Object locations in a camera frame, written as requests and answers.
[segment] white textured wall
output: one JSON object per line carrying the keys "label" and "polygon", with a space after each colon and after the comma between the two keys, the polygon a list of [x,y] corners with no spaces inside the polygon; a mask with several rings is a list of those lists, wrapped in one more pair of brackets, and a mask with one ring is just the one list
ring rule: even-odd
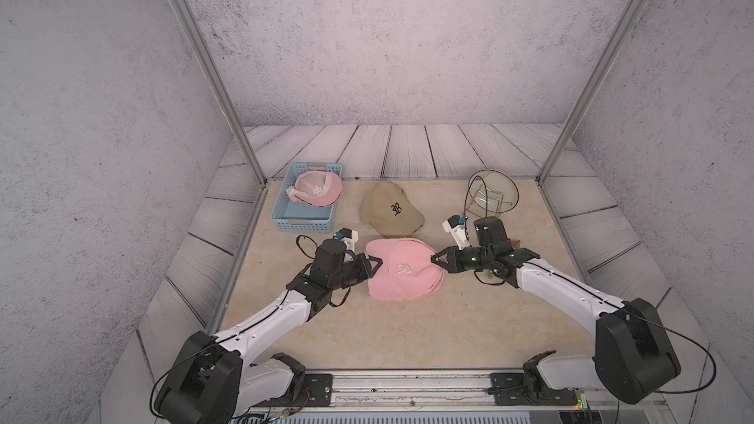
{"label": "white textured wall", "polygon": [[626,0],[189,0],[244,125],[559,122]]}
{"label": "white textured wall", "polygon": [[0,0],[0,115],[0,421],[83,422],[229,130],[167,0]]}
{"label": "white textured wall", "polygon": [[754,0],[649,0],[575,140],[754,396]]}

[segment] blue plastic basket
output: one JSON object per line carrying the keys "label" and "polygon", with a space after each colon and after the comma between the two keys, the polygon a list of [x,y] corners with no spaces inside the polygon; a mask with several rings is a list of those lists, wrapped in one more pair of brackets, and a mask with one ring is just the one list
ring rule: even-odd
{"label": "blue plastic basket", "polygon": [[334,172],[340,175],[343,172],[342,164],[335,163],[290,163],[288,172],[283,179],[283,186],[275,200],[270,220],[278,225],[281,231],[320,231],[332,232],[335,223],[335,207],[337,202],[330,206],[311,206],[306,203],[293,203],[285,193],[289,186],[296,184],[299,175],[306,171]]}

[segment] khaki baseball cap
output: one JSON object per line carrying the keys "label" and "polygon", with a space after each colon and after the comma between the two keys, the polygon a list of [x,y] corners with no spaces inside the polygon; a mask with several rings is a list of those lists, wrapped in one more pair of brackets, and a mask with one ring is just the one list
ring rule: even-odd
{"label": "khaki baseball cap", "polygon": [[405,238],[424,224],[406,193],[392,182],[377,182],[364,195],[359,219],[371,224],[386,238]]}

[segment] cap brim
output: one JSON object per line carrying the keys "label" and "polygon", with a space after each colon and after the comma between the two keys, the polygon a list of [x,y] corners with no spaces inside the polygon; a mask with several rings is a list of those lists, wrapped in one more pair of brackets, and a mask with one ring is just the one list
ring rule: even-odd
{"label": "cap brim", "polygon": [[410,236],[424,224],[424,215],[414,205],[403,208],[403,216],[392,223],[372,221],[372,226],[386,238],[404,238]]}
{"label": "cap brim", "polygon": [[307,205],[317,207],[330,206],[333,203],[337,202],[338,198],[340,198],[340,194],[343,192],[343,179],[341,179],[338,174],[335,174],[334,172],[332,174],[332,184],[330,185],[329,189],[321,196],[311,196],[304,194],[298,195],[297,198]]}
{"label": "cap brim", "polygon": [[391,251],[399,241],[399,239],[375,239],[366,244],[364,252],[373,258],[382,259],[382,263],[387,264]]}

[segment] black motor joint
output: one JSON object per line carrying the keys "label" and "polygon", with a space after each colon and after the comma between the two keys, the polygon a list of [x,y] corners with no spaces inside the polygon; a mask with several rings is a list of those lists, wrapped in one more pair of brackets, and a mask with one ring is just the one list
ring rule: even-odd
{"label": "black motor joint", "polygon": [[326,239],[317,246],[309,273],[294,278],[286,288],[298,291],[311,303],[311,319],[330,303],[335,290],[372,278],[381,266],[381,259],[355,254],[346,249],[343,241]]}
{"label": "black motor joint", "polygon": [[432,262],[449,273],[488,269],[497,278],[518,287],[516,270],[525,262],[540,258],[529,249],[514,249],[500,218],[480,218],[474,222],[474,231],[479,247],[459,249],[451,246],[432,256]]}

